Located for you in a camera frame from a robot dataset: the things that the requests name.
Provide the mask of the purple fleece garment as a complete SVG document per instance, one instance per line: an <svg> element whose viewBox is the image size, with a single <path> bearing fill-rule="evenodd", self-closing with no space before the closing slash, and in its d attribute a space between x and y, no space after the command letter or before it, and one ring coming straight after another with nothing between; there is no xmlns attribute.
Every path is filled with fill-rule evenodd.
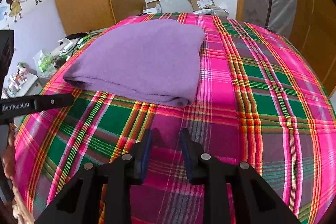
<svg viewBox="0 0 336 224"><path fill-rule="evenodd" d="M175 20L126 24L95 39L63 79L78 89L185 107L196 97L204 41L201 27Z"/></svg>

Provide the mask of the folding table with printed top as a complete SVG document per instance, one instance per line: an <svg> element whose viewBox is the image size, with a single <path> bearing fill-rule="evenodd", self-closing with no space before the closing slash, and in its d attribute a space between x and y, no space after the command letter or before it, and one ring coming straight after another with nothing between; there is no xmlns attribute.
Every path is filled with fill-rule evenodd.
<svg viewBox="0 0 336 224"><path fill-rule="evenodd" d="M12 63L10 74L5 77L2 99L39 94L63 64L92 38L104 29L73 34L59 40L53 51L40 50L33 57L33 67L25 62Z"/></svg>

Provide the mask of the pink plaid bed sheet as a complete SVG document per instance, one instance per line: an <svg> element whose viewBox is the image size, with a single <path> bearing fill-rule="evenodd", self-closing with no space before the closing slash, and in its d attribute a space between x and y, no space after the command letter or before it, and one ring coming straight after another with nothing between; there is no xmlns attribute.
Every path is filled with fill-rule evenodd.
<svg viewBox="0 0 336 224"><path fill-rule="evenodd" d="M248 162L302 223L317 223L335 198L335 112L298 50L268 30L236 20L159 14L205 32L196 100L158 106L73 88L64 73L91 39L52 77L44 94L71 93L70 107L26 116L15 139L15 184L39 217L84 164L105 164L153 130L147 178L131 189L133 223L201 223L202 186L187 181L179 132L221 161Z"/></svg>

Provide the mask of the white cardboard box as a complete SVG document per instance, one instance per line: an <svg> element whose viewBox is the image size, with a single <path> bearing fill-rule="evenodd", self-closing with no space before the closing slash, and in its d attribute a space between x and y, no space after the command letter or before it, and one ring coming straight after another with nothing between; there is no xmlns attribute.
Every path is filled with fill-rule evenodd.
<svg viewBox="0 0 336 224"><path fill-rule="evenodd" d="M162 13L160 0L154 0L147 2L146 6L143 8L144 14L160 14Z"/></svg>

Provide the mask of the wooden door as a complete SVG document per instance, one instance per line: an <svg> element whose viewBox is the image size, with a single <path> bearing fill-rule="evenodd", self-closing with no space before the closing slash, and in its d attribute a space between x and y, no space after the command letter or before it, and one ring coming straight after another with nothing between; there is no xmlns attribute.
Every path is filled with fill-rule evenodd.
<svg viewBox="0 0 336 224"><path fill-rule="evenodd" d="M335 90L335 4L333 0L297 0L290 42L322 82Z"/></svg>

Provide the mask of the brown cardboard box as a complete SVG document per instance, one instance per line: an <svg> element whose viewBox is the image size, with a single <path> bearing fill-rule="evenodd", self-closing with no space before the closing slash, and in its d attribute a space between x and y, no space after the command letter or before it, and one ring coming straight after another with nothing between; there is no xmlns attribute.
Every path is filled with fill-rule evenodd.
<svg viewBox="0 0 336 224"><path fill-rule="evenodd" d="M193 8L193 11L209 9L215 6L213 0L188 0Z"/></svg>

